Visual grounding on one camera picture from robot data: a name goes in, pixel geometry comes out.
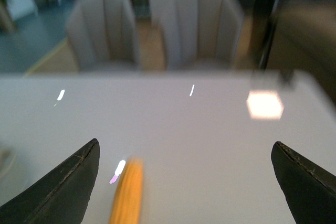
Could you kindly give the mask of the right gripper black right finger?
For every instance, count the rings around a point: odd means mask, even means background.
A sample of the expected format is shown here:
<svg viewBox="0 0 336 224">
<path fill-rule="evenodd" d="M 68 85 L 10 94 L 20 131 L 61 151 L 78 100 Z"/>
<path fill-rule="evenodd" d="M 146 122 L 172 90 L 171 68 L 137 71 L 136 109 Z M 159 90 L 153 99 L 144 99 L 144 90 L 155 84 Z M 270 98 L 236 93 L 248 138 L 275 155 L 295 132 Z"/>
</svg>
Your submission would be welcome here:
<svg viewBox="0 0 336 224">
<path fill-rule="evenodd" d="M 271 162 L 296 223 L 335 223 L 335 175 L 282 142 Z"/>
</svg>

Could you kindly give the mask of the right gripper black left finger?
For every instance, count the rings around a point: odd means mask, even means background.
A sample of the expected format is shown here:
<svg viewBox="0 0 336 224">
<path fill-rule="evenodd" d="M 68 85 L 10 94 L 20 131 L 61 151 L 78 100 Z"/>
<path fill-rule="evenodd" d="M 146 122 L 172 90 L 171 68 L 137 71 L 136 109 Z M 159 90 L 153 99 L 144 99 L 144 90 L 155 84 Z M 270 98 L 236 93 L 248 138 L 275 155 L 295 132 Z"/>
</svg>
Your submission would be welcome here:
<svg viewBox="0 0 336 224">
<path fill-rule="evenodd" d="M 1 206 L 1 223 L 82 223 L 99 169 L 90 140 L 25 191 Z"/>
</svg>

